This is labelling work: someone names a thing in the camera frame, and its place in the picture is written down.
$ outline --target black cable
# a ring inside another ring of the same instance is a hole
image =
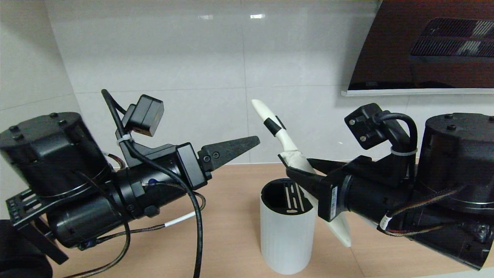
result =
[[[413,119],[410,116],[402,113],[380,114],[378,116],[375,116],[374,118],[374,121],[377,124],[380,124],[383,121],[388,121],[388,120],[402,120],[407,124],[410,133],[410,148],[408,151],[410,152],[415,151],[417,149],[418,132],[417,132],[417,125],[415,124]],[[415,180],[415,155],[409,156],[408,173],[410,180],[413,182]]]
[[[108,108],[110,109],[110,113],[112,114],[112,118],[115,121],[115,124],[117,125],[117,130],[120,134],[121,137],[123,137],[126,132],[124,129],[124,125],[122,124],[122,120],[118,116],[117,110],[115,108],[114,101],[112,101],[112,97],[110,96],[110,93],[103,89],[101,90],[101,94],[103,95],[103,98],[106,101],[106,104]],[[123,141],[127,149],[129,150],[129,153],[142,161],[143,163],[148,164],[152,168],[154,168],[157,171],[160,171],[172,179],[174,179],[180,186],[182,186],[186,191],[187,194],[189,195],[192,204],[194,205],[194,211],[196,212],[196,222],[197,222],[197,248],[196,248],[196,262],[195,262],[195,268],[194,268],[194,278],[199,278],[201,274],[201,263],[202,263],[202,258],[203,258],[203,219],[201,215],[201,210],[199,207],[199,203],[197,201],[196,196],[194,195],[193,191],[184,183],[184,181],[174,172],[171,170],[159,165],[158,163],[154,162],[153,160],[147,158],[143,154],[141,154],[139,151],[135,149],[133,144],[129,142],[129,140],[124,140]]]
[[[202,200],[202,203],[201,203],[201,211],[202,211],[206,207],[206,197],[204,197],[202,194],[200,194],[198,192],[194,192],[194,194]],[[168,227],[168,226],[165,226],[165,224],[158,224],[158,225],[150,226],[147,228],[130,230],[130,233],[151,232],[151,231],[161,230],[161,229],[166,228],[166,227]],[[115,238],[115,237],[118,237],[118,236],[121,236],[124,234],[125,234],[125,232],[117,232],[117,233],[114,233],[111,235],[99,237],[96,239],[96,244],[101,244],[107,240],[110,240],[112,238]]]
[[[113,106],[123,115],[127,113],[127,110],[125,110],[123,107],[120,106],[120,104],[110,95],[110,99],[112,100]]]
[[[125,212],[122,210],[122,208],[119,205],[117,205],[117,203],[115,202],[115,200],[111,196],[109,196],[90,177],[86,176],[84,173],[79,172],[79,171],[76,171],[76,173],[79,174],[79,175],[81,175],[82,177],[84,177],[88,182],[90,182],[92,184],[92,186],[94,186],[99,191],[99,193],[108,200],[108,202],[113,206],[113,208],[118,211],[120,220],[122,221],[122,224],[125,227],[125,232],[124,233],[125,233],[126,237],[125,237],[125,245],[123,246],[122,251],[120,252],[120,254],[112,262],[110,262],[110,263],[108,263],[108,264],[106,264],[106,265],[104,265],[102,267],[98,267],[98,268],[95,268],[95,269],[92,269],[92,270],[88,270],[88,271],[84,271],[84,272],[77,273],[77,274],[74,274],[74,275],[70,275],[70,276],[67,276],[67,277],[64,277],[64,278],[90,277],[90,276],[93,276],[93,275],[102,273],[104,271],[107,271],[110,268],[112,268],[113,266],[115,266],[117,263],[119,263],[124,258],[125,254],[128,251],[128,248],[130,246],[130,227],[128,226],[128,221],[125,219],[125,216],[124,216],[125,215]]]

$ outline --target wooden table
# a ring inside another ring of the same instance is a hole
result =
[[[281,164],[227,165],[213,172],[200,192],[207,198],[203,210],[204,278],[287,277],[272,271],[263,261],[259,240],[259,194],[271,180],[285,177]],[[131,229],[160,224],[192,211],[187,197],[161,208],[161,214],[130,223]],[[314,277],[416,277],[469,270],[406,238],[377,232],[360,217],[346,214],[352,247],[345,248],[317,221],[312,258],[294,278]],[[124,236],[81,252],[66,250],[70,259],[53,263],[54,277],[63,277],[102,266],[121,251]],[[196,251],[196,222],[186,220],[160,231],[132,235],[122,261],[99,277],[192,277]],[[486,267],[494,266],[490,256]]]

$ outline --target white cylindrical cup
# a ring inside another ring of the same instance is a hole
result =
[[[295,274],[310,261],[316,210],[290,179],[268,183],[261,191],[261,253],[280,274]]]

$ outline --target white tiled wall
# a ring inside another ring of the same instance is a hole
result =
[[[0,132],[54,111],[79,111],[43,1],[0,1]],[[5,199],[27,188],[0,158],[0,217]]]
[[[494,114],[494,95],[348,98],[353,68],[377,1],[50,1],[49,16],[83,117],[96,140],[120,154],[99,91],[127,106],[142,93],[165,102],[156,146],[258,135],[234,163],[278,162],[279,144],[250,99],[266,102],[309,157],[379,158],[360,149],[343,117],[376,102],[406,112],[423,130],[446,112]]]

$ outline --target black plastic housing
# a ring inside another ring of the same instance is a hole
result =
[[[492,215],[494,209],[494,119],[482,114],[435,116],[425,123],[418,165],[420,190],[431,194],[467,185],[441,205]]]
[[[42,199],[57,200],[88,190],[74,171],[102,181],[110,168],[78,113],[39,116],[0,134],[0,153]]]
[[[137,133],[153,136],[165,112],[163,102],[148,95],[141,95],[125,126]]]
[[[370,149],[386,141],[386,135],[377,129],[372,117],[382,112],[379,105],[369,103],[345,117],[345,123],[363,149]]]

